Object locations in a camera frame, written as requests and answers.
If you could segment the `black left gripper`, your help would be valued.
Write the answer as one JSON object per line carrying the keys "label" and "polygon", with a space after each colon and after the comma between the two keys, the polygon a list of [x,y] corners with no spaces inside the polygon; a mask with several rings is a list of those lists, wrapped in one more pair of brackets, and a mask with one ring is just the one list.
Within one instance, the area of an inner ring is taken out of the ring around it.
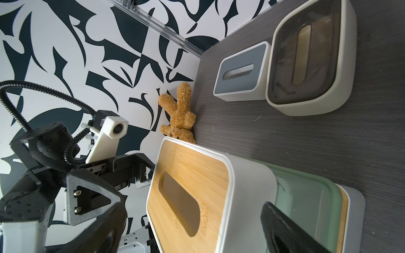
{"label": "black left gripper", "polygon": [[66,222],[76,226],[124,208],[116,188],[116,157],[71,166],[63,152],[73,138],[62,122],[30,130],[11,142],[27,172],[1,198],[1,221],[43,221],[61,190],[66,189]]}

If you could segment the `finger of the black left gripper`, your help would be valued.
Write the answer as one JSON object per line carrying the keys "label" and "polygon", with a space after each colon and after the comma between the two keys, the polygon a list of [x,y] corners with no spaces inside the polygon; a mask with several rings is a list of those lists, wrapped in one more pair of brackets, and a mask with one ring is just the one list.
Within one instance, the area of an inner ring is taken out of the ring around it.
{"label": "finger of the black left gripper", "polygon": [[151,184],[155,164],[143,153],[118,156],[113,161],[114,176],[117,176],[117,189],[130,187],[132,184],[137,189]]}

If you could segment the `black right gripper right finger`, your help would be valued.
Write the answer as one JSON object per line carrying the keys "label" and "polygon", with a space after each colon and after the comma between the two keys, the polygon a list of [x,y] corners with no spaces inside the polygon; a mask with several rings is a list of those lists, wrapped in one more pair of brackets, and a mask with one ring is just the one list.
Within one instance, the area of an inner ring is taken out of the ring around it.
{"label": "black right gripper right finger", "polygon": [[262,207],[261,223],[270,253],[329,252],[271,202]]}

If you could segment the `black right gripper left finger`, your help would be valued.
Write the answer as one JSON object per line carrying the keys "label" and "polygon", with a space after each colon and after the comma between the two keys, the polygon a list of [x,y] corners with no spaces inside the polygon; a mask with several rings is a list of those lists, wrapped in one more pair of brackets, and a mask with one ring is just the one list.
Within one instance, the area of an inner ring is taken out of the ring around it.
{"label": "black right gripper left finger", "polygon": [[47,246],[46,253],[116,253],[125,228],[127,212],[116,203],[79,236],[67,244]]}

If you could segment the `green tissue box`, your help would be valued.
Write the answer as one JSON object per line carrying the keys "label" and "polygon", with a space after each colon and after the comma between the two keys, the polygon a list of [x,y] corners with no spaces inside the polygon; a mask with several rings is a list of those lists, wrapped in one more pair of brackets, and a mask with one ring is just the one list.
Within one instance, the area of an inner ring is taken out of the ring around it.
{"label": "green tissue box", "polygon": [[332,253],[340,246],[343,196],[331,180],[276,164],[255,160],[268,167],[277,182],[274,205],[313,239]]}

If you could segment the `white box bamboo lid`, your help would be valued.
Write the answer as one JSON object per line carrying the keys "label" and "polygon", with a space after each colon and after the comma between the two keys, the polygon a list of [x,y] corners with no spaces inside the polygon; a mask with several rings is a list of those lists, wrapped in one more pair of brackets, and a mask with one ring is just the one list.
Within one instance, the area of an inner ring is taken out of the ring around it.
{"label": "white box bamboo lid", "polygon": [[264,253],[261,212],[276,196],[264,164],[166,137],[147,215],[162,253]]}
{"label": "white box bamboo lid", "polygon": [[366,200],[351,187],[339,185],[343,202],[336,253],[359,253],[364,224]]}

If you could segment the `white box bamboo lid front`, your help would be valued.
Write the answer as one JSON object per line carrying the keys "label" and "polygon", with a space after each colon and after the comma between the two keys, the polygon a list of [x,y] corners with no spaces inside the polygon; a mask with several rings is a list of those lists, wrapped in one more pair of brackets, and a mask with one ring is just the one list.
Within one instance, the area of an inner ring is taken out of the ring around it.
{"label": "white box bamboo lid front", "polygon": [[359,253],[364,224],[366,200],[351,187],[339,185],[343,202],[336,253]]}

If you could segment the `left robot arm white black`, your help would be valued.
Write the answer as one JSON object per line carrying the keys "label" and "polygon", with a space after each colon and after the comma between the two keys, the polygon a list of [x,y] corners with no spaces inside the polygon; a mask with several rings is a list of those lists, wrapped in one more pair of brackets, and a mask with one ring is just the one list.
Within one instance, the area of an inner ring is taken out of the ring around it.
{"label": "left robot arm white black", "polygon": [[[29,130],[11,143],[28,171],[1,198],[1,251],[4,253],[156,253],[149,223],[130,231],[126,196],[120,191],[135,181],[150,184],[146,170],[154,164],[143,154],[116,156],[128,130],[121,117],[107,117],[91,131],[96,136],[85,164],[72,166],[63,157],[72,136],[63,123]],[[47,246],[46,234],[55,199],[65,191],[65,222],[71,226],[91,221],[66,244]]]}

